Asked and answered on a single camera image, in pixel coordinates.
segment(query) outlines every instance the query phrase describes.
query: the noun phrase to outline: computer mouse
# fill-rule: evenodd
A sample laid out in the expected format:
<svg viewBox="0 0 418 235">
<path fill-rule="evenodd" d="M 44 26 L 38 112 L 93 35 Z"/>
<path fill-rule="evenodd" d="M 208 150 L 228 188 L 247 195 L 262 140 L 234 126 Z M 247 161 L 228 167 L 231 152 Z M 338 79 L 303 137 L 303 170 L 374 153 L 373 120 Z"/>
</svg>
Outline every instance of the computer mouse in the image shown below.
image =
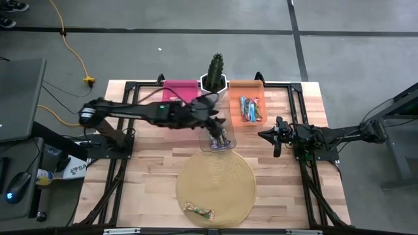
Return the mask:
<svg viewBox="0 0 418 235">
<path fill-rule="evenodd" d="M 16 204 L 25 196 L 26 188 L 31 181 L 31 174 L 19 172 L 13 177 L 7 186 L 6 201 L 10 204 Z"/>
</svg>

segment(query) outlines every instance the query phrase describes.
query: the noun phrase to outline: wooden table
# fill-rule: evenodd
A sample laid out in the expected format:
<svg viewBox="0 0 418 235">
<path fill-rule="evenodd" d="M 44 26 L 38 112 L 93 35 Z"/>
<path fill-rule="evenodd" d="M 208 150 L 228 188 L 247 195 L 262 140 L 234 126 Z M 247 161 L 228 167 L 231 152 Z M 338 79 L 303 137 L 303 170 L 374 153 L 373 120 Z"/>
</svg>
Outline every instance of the wooden table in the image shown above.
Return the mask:
<svg viewBox="0 0 418 235">
<path fill-rule="evenodd" d="M 109 81 L 105 99 L 121 102 L 125 82 Z M 327 117 L 319 84 L 303 82 L 302 87 L 309 122 L 326 127 Z M 140 98 L 154 89 L 141 88 Z M 160 101 L 161 97 L 162 92 L 148 102 Z M 293 152 L 283 146 L 281 157 L 273 158 L 273 146 L 257 136 L 258 131 L 275 125 L 276 116 L 291 120 L 287 91 L 266 88 L 265 99 L 268 121 L 263 127 L 234 128 L 237 140 L 234 150 L 252 167 L 257 180 L 257 200 L 239 228 L 308 228 L 300 168 Z M 108 121 L 116 127 L 118 120 L 109 118 Z M 201 130 L 173 131 L 151 126 L 145 121 L 135 121 L 134 128 L 137 131 L 135 146 L 123 184 L 118 226 L 195 227 L 180 209 L 175 188 L 181 167 L 190 156 L 200 151 Z M 88 168 L 74 222 L 83 220 L 101 198 L 108 165 L 109 160 L 102 159 Z M 320 161 L 317 165 L 324 197 L 341 219 L 349 224 L 346 200 L 337 170 L 328 162 Z M 113 198 L 110 199 L 108 216 L 113 207 L 112 201 Z M 313 205 L 315 217 L 319 221 L 315 199 Z"/>
</svg>

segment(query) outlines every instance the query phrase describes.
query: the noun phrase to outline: woven round tray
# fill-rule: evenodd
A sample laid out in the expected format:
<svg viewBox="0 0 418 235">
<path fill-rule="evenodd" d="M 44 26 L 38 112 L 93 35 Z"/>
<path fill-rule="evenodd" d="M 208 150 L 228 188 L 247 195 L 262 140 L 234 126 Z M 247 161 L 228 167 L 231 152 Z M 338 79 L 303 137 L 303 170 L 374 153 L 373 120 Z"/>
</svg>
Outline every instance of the woven round tray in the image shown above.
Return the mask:
<svg viewBox="0 0 418 235">
<path fill-rule="evenodd" d="M 241 223 L 254 205 L 255 176 L 247 162 L 233 151 L 200 152 L 178 174 L 176 194 L 181 209 L 190 202 L 200 209 L 214 211 L 213 221 L 184 211 L 195 225 L 231 228 Z"/>
</svg>

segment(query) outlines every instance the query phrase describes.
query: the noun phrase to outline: orange bin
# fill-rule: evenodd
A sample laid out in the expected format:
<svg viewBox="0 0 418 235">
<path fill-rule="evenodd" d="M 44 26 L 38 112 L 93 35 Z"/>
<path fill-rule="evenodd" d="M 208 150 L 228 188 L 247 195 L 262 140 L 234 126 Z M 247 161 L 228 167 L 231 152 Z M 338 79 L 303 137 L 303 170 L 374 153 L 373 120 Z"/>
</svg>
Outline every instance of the orange bin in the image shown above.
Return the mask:
<svg viewBox="0 0 418 235">
<path fill-rule="evenodd" d="M 244 121 L 241 115 L 241 96 L 245 98 L 259 98 L 259 109 L 262 117 L 261 121 Z M 266 101 L 264 98 L 264 86 L 260 80 L 252 81 L 230 81 L 229 82 L 229 108 L 234 127 L 258 126 L 267 121 Z"/>
</svg>

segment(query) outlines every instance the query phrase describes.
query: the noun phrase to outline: snack package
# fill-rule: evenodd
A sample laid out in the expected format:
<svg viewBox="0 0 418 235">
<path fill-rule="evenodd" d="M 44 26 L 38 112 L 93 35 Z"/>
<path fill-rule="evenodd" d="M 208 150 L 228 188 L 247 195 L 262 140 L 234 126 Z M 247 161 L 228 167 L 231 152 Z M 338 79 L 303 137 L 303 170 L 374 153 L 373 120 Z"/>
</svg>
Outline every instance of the snack package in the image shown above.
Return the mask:
<svg viewBox="0 0 418 235">
<path fill-rule="evenodd" d="M 257 122 L 261 121 L 263 117 L 260 114 L 259 108 L 259 98 L 245 98 L 244 96 L 240 97 L 241 103 L 241 115 L 244 118 L 245 122 Z"/>
<path fill-rule="evenodd" d="M 209 134 L 210 147 L 212 149 L 225 149 L 231 145 L 231 141 L 227 139 L 227 131 L 222 129 L 222 135 L 219 138 L 214 138 Z"/>
<path fill-rule="evenodd" d="M 186 210 L 190 212 L 195 212 L 196 214 L 201 215 L 202 217 L 204 217 L 205 219 L 208 219 L 209 221 L 214 220 L 215 212 L 213 210 L 200 209 L 190 202 L 185 203 L 183 211 L 186 211 Z"/>
</svg>

